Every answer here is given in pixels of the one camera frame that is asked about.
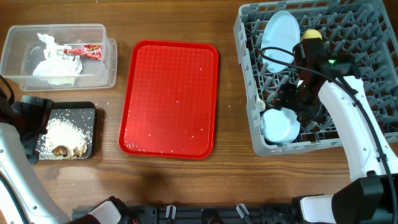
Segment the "yellow plastic cup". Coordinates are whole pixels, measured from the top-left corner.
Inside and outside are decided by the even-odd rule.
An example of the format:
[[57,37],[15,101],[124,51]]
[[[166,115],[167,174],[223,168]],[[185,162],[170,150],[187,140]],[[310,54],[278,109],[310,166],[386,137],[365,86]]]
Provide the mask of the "yellow plastic cup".
[[300,40],[303,41],[304,39],[323,39],[321,33],[315,29],[306,30],[303,35],[301,36]]

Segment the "light blue round plate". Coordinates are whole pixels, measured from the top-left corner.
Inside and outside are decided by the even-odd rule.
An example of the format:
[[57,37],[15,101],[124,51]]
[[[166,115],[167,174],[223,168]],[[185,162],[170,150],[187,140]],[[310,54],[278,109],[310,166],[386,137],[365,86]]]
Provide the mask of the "light blue round plate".
[[[287,11],[275,13],[264,29],[261,40],[261,48],[278,47],[292,53],[293,47],[300,42],[300,29],[296,18]],[[279,60],[285,63],[292,63],[294,56],[279,50],[265,50],[266,57]],[[279,73],[287,68],[285,65],[262,59],[263,64],[267,65],[267,71]]]

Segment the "white plastic spoon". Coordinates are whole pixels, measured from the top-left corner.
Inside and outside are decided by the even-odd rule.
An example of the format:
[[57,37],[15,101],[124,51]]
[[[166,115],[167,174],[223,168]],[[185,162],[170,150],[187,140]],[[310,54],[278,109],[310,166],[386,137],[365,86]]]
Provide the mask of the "white plastic spoon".
[[256,104],[258,107],[258,110],[260,112],[263,112],[266,109],[266,104],[265,102],[261,99],[261,97],[259,95],[256,96]]

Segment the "green bowl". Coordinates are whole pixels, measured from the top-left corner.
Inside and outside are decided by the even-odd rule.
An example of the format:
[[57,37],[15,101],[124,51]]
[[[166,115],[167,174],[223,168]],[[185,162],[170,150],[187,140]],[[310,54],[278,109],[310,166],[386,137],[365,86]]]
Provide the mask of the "green bowl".
[[269,109],[261,116],[261,133],[275,144],[292,143],[300,132],[296,113],[288,108]]

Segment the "red snack wrapper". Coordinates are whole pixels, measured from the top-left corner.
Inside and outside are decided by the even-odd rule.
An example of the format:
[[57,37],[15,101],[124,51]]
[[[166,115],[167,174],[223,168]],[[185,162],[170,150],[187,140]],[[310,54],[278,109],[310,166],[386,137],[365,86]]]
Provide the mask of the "red snack wrapper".
[[100,60],[102,58],[102,49],[102,45],[86,44],[74,49],[65,49],[63,53],[93,60]]

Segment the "white napkin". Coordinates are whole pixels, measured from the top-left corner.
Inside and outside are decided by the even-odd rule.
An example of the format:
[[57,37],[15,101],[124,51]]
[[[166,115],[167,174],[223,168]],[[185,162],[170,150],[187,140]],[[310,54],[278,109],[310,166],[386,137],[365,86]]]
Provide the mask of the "white napkin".
[[68,55],[65,50],[71,50],[69,45],[58,45],[55,38],[37,33],[40,41],[45,44],[44,58],[33,71],[33,76],[40,77],[42,80],[48,77],[47,82],[51,85],[73,85],[83,64],[79,56]]

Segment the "food scraps and rice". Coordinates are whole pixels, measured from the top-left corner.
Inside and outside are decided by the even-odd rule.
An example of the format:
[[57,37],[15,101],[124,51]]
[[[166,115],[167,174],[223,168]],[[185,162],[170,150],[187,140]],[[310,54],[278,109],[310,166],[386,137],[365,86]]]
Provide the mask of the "food scraps and rice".
[[83,159],[88,156],[92,143],[92,130],[79,128],[66,118],[52,118],[47,133],[39,137],[37,150],[40,161]]

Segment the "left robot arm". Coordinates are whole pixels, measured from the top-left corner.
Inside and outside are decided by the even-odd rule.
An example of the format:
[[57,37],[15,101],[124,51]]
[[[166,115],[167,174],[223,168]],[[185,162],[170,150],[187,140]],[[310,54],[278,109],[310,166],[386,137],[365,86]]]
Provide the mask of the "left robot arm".
[[44,133],[53,101],[1,93],[1,212],[8,223],[71,223],[34,172],[23,142]]

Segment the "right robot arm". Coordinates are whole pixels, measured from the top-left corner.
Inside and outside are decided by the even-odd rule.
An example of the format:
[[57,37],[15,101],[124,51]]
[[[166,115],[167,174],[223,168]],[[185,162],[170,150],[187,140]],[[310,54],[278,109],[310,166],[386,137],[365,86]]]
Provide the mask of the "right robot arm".
[[349,165],[349,185],[333,195],[299,199],[307,223],[397,223],[397,156],[389,147],[366,99],[357,65],[331,58],[323,41],[303,39],[293,47],[302,83],[289,86],[282,106],[301,118],[324,106]]

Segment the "grey dishwasher rack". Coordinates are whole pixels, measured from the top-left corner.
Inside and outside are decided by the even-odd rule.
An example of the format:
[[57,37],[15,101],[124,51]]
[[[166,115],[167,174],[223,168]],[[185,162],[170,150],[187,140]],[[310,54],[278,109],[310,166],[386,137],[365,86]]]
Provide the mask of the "grey dishwasher rack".
[[259,54],[270,18],[279,11],[293,15],[301,31],[315,29],[323,36],[329,55],[348,54],[358,64],[369,105],[387,142],[397,141],[397,39],[382,1],[279,1],[244,4],[233,32],[246,89],[246,111],[254,152],[276,156],[341,146],[327,114],[302,123],[297,138],[284,145],[267,141],[261,133],[259,95],[266,108],[275,105],[280,87],[296,84],[295,69],[267,71]]

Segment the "clear plastic waste bin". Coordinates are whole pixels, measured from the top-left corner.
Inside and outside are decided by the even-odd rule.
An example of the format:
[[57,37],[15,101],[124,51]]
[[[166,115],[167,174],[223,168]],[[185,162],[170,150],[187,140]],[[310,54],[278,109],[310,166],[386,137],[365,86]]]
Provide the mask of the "clear plastic waste bin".
[[[80,57],[83,64],[81,73],[73,85],[51,85],[33,76],[38,64],[45,60],[45,44],[37,33],[55,38],[58,45],[69,45],[73,49],[81,45],[102,45],[102,58],[93,60]],[[1,56],[1,75],[20,85],[24,91],[55,91],[73,89],[111,88],[116,81],[117,45],[106,35],[102,24],[47,24],[12,26],[4,43]]]

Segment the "red serving tray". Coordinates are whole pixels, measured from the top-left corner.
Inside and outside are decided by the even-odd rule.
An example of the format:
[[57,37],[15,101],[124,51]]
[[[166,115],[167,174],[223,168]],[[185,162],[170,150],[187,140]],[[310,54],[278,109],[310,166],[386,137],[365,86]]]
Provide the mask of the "red serving tray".
[[219,53],[210,44],[142,40],[131,56],[119,129],[128,155],[204,159],[214,148]]

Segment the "black rectangular tray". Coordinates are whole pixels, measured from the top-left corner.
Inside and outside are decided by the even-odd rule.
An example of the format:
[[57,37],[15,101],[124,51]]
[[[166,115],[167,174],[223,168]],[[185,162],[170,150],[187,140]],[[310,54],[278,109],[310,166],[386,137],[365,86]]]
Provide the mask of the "black rectangular tray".
[[87,125],[85,130],[91,128],[93,132],[92,143],[89,145],[88,156],[83,159],[90,158],[93,153],[96,131],[96,108],[94,104],[89,101],[56,103],[55,108],[51,111],[49,120],[52,118],[66,118],[72,121],[73,124],[76,124],[79,128],[82,128],[84,124]]

